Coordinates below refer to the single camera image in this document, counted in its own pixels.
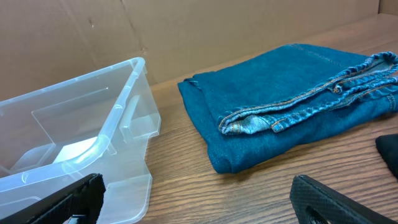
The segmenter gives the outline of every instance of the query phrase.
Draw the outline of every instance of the wooden table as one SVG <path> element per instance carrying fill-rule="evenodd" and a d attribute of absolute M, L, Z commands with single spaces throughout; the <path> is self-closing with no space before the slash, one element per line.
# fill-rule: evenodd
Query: wooden table
<path fill-rule="evenodd" d="M 380 14 L 294 42 L 365 55 L 398 53 L 397 27 L 398 17 Z M 258 54 L 197 73 L 219 70 Z M 398 221 L 398 181 L 374 143 L 380 135 L 398 133 L 398 116 L 297 146 L 239 174 L 221 175 L 213 170 L 206 144 L 190 121 L 177 88 L 178 82 L 192 75 L 152 87 L 162 128 L 147 150 L 154 181 L 149 209 L 141 223 L 297 223 L 289 200 L 297 174 L 309 175 Z"/>

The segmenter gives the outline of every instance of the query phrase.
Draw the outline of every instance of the jeans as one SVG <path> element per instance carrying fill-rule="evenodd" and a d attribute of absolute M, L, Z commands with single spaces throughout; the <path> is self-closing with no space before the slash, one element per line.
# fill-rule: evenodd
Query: jeans
<path fill-rule="evenodd" d="M 396 112 L 398 58 L 291 44 L 178 84 L 219 173 Z"/>

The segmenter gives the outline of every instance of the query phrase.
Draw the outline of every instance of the black object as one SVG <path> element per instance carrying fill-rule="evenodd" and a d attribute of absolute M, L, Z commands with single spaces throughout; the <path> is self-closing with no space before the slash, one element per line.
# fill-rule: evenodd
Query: black object
<path fill-rule="evenodd" d="M 376 147 L 392 174 L 398 179 L 398 134 L 378 137 Z"/>
<path fill-rule="evenodd" d="M 294 177 L 290 201 L 300 224 L 397 224 L 306 175 Z"/>
<path fill-rule="evenodd" d="M 0 224 L 94 224 L 104 202 L 101 174 L 90 174 L 43 198 L 31 206 L 0 220 Z"/>

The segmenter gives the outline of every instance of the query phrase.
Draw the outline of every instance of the brown wall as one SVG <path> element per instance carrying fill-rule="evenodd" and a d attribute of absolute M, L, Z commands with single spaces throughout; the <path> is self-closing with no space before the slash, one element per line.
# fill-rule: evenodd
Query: brown wall
<path fill-rule="evenodd" d="M 379 0 L 0 4 L 0 100 L 5 100 L 132 57 L 147 60 L 151 84 L 163 82 L 375 15 Z"/>
<path fill-rule="evenodd" d="M 380 13 L 398 15 L 398 0 L 380 0 Z"/>

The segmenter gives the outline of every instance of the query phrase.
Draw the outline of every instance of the clear plastic container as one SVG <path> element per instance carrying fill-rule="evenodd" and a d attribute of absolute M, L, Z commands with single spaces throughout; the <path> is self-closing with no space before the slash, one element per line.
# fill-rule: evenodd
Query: clear plastic container
<path fill-rule="evenodd" d="M 160 116 L 143 58 L 0 102 L 0 219 L 92 173 L 106 192 L 97 223 L 146 213 L 144 158 Z"/>

